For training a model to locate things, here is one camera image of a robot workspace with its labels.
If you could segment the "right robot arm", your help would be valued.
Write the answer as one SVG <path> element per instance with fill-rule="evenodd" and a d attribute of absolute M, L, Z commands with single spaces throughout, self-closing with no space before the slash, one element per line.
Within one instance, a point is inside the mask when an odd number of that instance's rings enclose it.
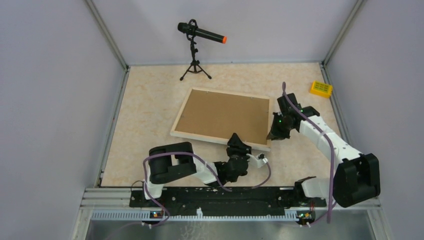
<path fill-rule="evenodd" d="M 330 161 L 332 179 L 307 177 L 295 183 L 293 200 L 297 205 L 332 197 L 347 208 L 380 195 L 380 164 L 374 154 L 364 154 L 345 142 L 314 107 L 302 107 L 294 93 L 279 97 L 277 103 L 279 111 L 273 113 L 267 139 L 289 139 L 296 130 Z"/>

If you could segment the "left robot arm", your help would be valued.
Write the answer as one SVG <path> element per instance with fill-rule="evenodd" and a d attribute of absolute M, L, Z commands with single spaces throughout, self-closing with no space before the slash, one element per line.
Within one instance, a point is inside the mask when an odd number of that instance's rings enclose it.
<path fill-rule="evenodd" d="M 149 207 L 160 202 L 165 184 L 195 177 L 210 187 L 224 187 L 248 173 L 252 147 L 245 144 L 236 133 L 227 142 L 227 161 L 207 162 L 194 154 L 190 142 L 157 146 L 149 150 L 143 161 L 146 180 L 141 200 Z"/>

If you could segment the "yellow rectangular block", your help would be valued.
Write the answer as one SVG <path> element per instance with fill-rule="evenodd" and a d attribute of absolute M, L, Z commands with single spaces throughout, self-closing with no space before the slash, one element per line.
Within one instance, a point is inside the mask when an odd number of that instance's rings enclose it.
<path fill-rule="evenodd" d="M 333 86 L 324 82 L 314 81 L 309 92 L 323 98 L 329 99 L 333 92 Z"/>

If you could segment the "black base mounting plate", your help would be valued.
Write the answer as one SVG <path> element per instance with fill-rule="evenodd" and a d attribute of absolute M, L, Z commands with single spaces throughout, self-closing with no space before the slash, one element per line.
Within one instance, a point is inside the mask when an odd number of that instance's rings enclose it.
<path fill-rule="evenodd" d="M 131 208 L 164 206 L 173 216 L 193 216 L 201 209 L 206 217 L 282 216 L 290 208 L 327 208 L 321 198 L 307 198 L 293 187 L 232 187 L 229 191 L 212 187 L 166 187 L 155 201 L 143 190 L 133 190 Z"/>

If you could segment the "black tripod mic stand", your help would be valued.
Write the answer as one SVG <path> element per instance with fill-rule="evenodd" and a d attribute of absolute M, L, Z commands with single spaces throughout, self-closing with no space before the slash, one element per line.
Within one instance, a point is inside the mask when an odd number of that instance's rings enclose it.
<path fill-rule="evenodd" d="M 198 28 L 197 21 L 195 19 L 191 19 L 187 23 L 187 26 L 182 26 L 180 23 L 178 24 L 178 26 L 179 26 L 178 29 L 181 28 L 185 30 L 186 38 L 190 41 L 190 52 L 191 52 L 191 63 L 179 80 L 182 81 L 187 73 L 193 73 L 193 74 L 204 73 L 211 80 L 212 76 L 209 75 L 200 66 L 200 61 L 196 60 L 196 53 L 198 52 L 198 49 L 195 47 L 195 45 L 197 44 L 195 42 L 195 37 L 196 37 L 195 30 Z"/>

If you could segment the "black microphone orange tip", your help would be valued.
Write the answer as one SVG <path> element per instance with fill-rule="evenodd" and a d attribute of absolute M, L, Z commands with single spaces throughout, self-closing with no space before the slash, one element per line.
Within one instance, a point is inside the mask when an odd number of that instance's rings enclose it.
<path fill-rule="evenodd" d="M 227 41 L 226 36 L 201 29 L 198 26 L 191 25 L 191 24 L 184 23 L 184 22 L 180 22 L 177 25 L 177 29 L 181 33 L 186 34 L 188 36 L 188 38 L 190 38 L 190 36 L 201 37 L 201 38 L 211 40 L 211 41 L 215 41 L 215 42 L 218 42 L 218 43 L 221 43 L 221 44 L 225 44 L 226 41 Z"/>

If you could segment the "aluminium rail front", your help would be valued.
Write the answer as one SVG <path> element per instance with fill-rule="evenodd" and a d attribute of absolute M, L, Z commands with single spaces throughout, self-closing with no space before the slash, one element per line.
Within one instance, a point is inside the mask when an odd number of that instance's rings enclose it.
<path fill-rule="evenodd" d="M 378 198 L 348 208 L 291 207 L 278 216 L 171 216 L 160 207 L 130 207 L 135 187 L 87 188 L 74 240 L 392 240 Z"/>

